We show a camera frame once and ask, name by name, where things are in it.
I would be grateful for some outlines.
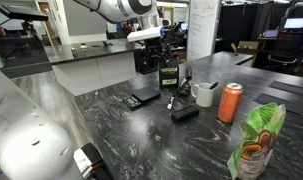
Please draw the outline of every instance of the countertop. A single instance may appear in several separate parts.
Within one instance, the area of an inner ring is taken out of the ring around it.
[[[198,107],[198,117],[180,124],[171,121],[170,113],[195,105],[195,101],[179,97],[173,110],[168,110],[173,89],[161,90],[160,99],[136,111],[130,111],[121,102],[132,90],[146,86],[159,89],[158,72],[76,97],[114,179],[231,179],[227,161],[243,140],[240,125],[252,109],[260,106],[254,99],[262,92],[293,102],[302,99],[268,86],[279,81],[303,87],[303,78],[236,65],[250,58],[250,55],[221,52],[181,65],[180,78],[185,66],[191,65],[194,83],[219,82],[220,85],[212,107]],[[223,85],[228,82],[244,87],[233,124],[216,119]],[[303,179],[302,117],[287,114],[274,154],[259,179]]]
[[[137,44],[135,42],[128,42],[127,39],[108,40],[106,42],[112,43],[112,45],[104,47],[102,41],[87,43],[88,48],[86,49],[81,49],[80,43],[57,45],[53,47],[45,47],[45,52],[49,58],[51,65],[59,65],[126,52],[133,52],[136,49],[141,48],[140,44]],[[71,48],[76,48],[78,57],[73,57]]]

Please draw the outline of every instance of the green snack bag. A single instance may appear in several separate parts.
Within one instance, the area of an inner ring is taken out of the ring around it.
[[[241,131],[243,143],[228,161],[232,179],[257,179],[265,170],[286,116],[285,105],[267,104],[251,111]]]

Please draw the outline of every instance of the mug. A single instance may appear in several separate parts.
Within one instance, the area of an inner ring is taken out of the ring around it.
[[[210,90],[213,84],[200,83],[192,86],[191,94],[196,98],[196,103],[201,107],[210,107],[213,103],[214,89]]]

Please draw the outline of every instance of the soda can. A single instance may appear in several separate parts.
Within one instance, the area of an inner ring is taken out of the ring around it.
[[[232,123],[243,94],[243,87],[237,83],[228,83],[222,93],[218,119]]]
[[[78,52],[77,52],[77,49],[76,48],[71,48],[71,52],[72,52],[72,55],[73,57],[78,57]]]

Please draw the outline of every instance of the black remote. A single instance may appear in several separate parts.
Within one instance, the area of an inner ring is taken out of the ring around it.
[[[200,111],[195,106],[188,106],[171,114],[174,122],[181,122],[183,120],[199,115]]]

